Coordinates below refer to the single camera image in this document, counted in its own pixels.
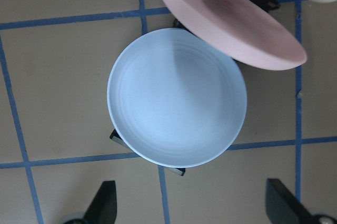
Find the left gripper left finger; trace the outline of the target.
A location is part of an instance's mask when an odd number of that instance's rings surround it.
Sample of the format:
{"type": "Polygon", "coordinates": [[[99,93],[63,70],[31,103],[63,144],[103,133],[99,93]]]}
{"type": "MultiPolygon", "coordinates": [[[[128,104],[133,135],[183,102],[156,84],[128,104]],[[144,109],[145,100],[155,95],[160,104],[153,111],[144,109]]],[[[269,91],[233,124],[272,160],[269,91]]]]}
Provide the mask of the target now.
{"type": "Polygon", "coordinates": [[[91,204],[81,217],[68,217],[62,223],[115,223],[116,183],[114,180],[102,182],[91,204]]]}

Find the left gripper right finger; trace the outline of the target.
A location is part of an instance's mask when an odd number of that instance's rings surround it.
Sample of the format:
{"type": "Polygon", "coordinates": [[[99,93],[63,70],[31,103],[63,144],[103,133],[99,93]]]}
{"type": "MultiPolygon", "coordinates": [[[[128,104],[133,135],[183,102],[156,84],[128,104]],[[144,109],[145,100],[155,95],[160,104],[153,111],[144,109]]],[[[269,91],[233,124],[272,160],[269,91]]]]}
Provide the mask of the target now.
{"type": "Polygon", "coordinates": [[[322,213],[311,214],[276,178],[266,180],[265,211],[272,224],[336,223],[335,217],[322,213]]]}

